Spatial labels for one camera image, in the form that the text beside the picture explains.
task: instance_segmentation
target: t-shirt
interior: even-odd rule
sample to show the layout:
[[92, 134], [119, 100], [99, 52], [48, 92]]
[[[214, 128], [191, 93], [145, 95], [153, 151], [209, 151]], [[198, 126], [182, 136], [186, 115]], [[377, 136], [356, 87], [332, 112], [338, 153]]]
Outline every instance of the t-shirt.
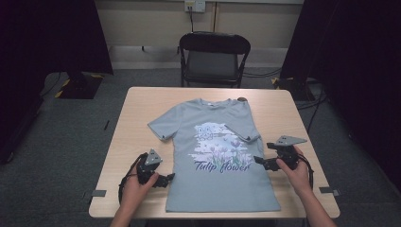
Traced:
[[174, 144], [167, 212], [280, 210], [265, 168], [263, 143], [247, 101], [194, 99], [148, 123]]

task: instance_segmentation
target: hand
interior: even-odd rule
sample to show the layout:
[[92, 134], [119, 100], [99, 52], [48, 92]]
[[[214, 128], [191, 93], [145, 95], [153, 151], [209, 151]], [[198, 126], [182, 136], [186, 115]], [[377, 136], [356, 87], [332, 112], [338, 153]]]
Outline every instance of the hand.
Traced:
[[121, 204], [111, 225], [113, 227], [128, 226], [136, 209], [159, 178], [159, 174], [156, 172], [149, 178], [147, 183], [140, 184], [136, 175], [136, 166], [132, 169], [131, 174], [132, 176], [127, 179], [124, 185]]
[[[297, 153], [303, 155], [302, 151], [298, 147], [294, 146], [294, 148]], [[310, 188], [309, 185], [306, 163], [300, 160], [298, 162], [297, 168], [295, 168], [294, 170], [290, 169], [281, 159], [277, 159], [276, 163], [287, 174], [289, 182], [294, 187], [295, 193], [297, 193], [298, 196], [300, 196], [302, 193], [312, 191], [312, 188]]]

